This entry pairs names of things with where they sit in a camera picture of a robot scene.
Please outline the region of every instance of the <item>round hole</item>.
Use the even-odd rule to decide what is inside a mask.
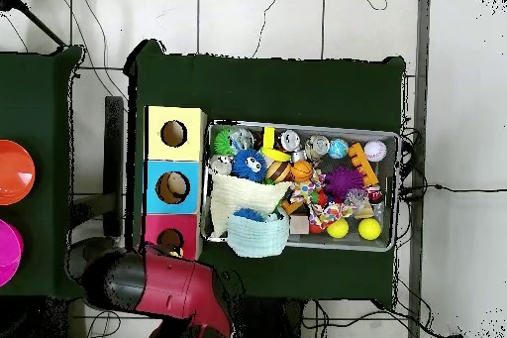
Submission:
[[[186,127],[179,121],[168,121],[163,124],[160,130],[160,137],[165,145],[180,147],[187,140]]]
[[[183,247],[183,235],[176,229],[165,229],[156,238],[159,245],[164,246],[169,252],[179,252]]]
[[[155,191],[163,202],[179,204],[190,192],[190,182],[180,171],[167,171],[156,182]]]

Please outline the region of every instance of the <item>yellow box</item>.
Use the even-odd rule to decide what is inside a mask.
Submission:
[[[206,114],[199,108],[147,106],[148,159],[202,161]]]

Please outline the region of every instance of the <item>yellow ball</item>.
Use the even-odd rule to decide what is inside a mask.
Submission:
[[[326,229],[331,237],[340,239],[349,232],[349,223],[343,217],[335,223],[328,226]]]
[[[375,219],[363,219],[359,222],[358,232],[362,239],[372,241],[380,236],[382,228]]]

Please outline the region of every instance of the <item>blue ball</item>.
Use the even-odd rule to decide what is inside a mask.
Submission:
[[[330,158],[341,159],[349,152],[349,145],[345,140],[336,139],[331,142],[328,154]]]

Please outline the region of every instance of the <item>orange bowl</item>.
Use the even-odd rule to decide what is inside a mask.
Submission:
[[[0,140],[0,205],[10,205],[25,198],[36,178],[30,154],[18,143]]]

